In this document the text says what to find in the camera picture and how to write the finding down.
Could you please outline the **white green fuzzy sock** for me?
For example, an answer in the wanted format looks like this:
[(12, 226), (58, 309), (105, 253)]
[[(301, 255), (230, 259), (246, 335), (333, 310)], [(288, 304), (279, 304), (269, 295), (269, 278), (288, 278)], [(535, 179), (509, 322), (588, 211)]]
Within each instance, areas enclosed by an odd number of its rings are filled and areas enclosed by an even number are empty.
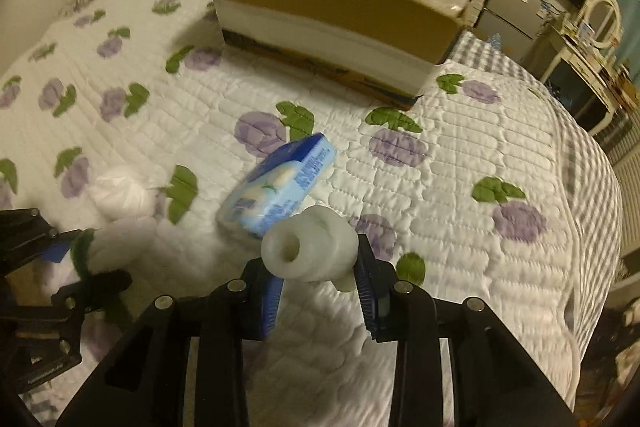
[(61, 254), (45, 254), (41, 262), (43, 294), (85, 280), (90, 275), (125, 269), (153, 244), (154, 218), (124, 218), (100, 229), (82, 231), (62, 247)]

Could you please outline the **white balled sock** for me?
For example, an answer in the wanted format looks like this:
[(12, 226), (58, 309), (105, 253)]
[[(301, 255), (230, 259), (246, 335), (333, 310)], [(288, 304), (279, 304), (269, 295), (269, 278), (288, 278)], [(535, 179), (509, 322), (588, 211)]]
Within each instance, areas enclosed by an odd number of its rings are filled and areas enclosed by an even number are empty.
[(105, 219), (115, 221), (150, 217), (156, 191), (154, 181), (139, 170), (117, 166), (98, 174), (88, 185), (88, 195)]

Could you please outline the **grey checked bed sheet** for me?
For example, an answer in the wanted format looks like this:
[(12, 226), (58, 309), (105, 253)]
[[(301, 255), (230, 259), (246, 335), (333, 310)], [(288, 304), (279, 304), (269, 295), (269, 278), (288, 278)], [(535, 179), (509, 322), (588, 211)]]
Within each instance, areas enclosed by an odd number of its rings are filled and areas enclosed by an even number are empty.
[(620, 253), (620, 186), (591, 136), (534, 77), (471, 34), (398, 110), (313, 72), (226, 46), (213, 0), (96, 0), (55, 29), (76, 89), (63, 176), (79, 218), (117, 166), (155, 185), (156, 237), (124, 303), (199, 296), (256, 256), (217, 221), (224, 199), (294, 134), (334, 163), (304, 199), (328, 207), (431, 295), (484, 298), (562, 397), (576, 391)]

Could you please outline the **white floral quilt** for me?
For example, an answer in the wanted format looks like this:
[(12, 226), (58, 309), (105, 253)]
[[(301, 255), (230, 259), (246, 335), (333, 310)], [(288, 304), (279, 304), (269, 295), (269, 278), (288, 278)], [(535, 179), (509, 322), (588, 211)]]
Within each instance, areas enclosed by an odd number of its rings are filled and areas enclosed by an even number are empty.
[(1, 202), (94, 236), (80, 269), (124, 268), (138, 312), (212, 288), (261, 227), (311, 205), (429, 293), (485, 298), (563, 397), (577, 233), (544, 91), (449, 63), (408, 112), (222, 43), (212, 0), (100, 0), (1, 78)]

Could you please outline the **blue tissue packet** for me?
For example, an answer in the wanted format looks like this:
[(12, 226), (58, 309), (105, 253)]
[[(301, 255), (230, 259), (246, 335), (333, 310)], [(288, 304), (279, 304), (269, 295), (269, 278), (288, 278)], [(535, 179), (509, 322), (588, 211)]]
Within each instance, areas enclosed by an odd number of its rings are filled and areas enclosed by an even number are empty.
[(261, 161), (224, 200), (217, 221), (228, 231), (261, 239), (298, 209), (336, 150), (322, 133), (286, 143)]

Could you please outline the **white dressing table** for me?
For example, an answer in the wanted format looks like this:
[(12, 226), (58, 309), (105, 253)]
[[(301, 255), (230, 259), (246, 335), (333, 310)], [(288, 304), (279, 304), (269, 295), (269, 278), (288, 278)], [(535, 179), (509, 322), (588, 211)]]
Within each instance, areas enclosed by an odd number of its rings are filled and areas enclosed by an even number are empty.
[(547, 30), (540, 38), (541, 63), (544, 54), (549, 60), (540, 82), (589, 135), (596, 136), (610, 124), (634, 122), (634, 110), (622, 102), (603, 67), (591, 65), (570, 36), (555, 28)]

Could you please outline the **brown cardboard box on bed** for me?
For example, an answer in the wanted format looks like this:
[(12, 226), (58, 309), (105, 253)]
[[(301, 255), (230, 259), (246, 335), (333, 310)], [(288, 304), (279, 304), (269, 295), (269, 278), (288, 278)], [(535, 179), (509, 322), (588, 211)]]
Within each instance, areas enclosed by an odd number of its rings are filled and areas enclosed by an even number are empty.
[(214, 0), (226, 43), (407, 109), (462, 34), (414, 0)]

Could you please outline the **silver mini fridge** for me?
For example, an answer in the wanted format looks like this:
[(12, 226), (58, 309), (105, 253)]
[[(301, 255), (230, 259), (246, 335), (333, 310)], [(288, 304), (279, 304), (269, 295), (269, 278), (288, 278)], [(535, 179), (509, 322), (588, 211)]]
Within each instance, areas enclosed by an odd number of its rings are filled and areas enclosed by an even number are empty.
[(486, 42), (500, 41), (500, 51), (521, 63), (544, 24), (560, 14), (554, 5), (544, 0), (486, 0), (474, 32)]

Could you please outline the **white oval vanity mirror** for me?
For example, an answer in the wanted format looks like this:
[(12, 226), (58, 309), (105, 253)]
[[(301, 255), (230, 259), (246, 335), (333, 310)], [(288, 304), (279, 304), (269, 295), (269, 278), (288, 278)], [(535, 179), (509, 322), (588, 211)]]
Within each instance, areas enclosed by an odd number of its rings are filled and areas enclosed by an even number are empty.
[(622, 14), (616, 0), (588, 0), (578, 16), (578, 43), (603, 50), (617, 46)]

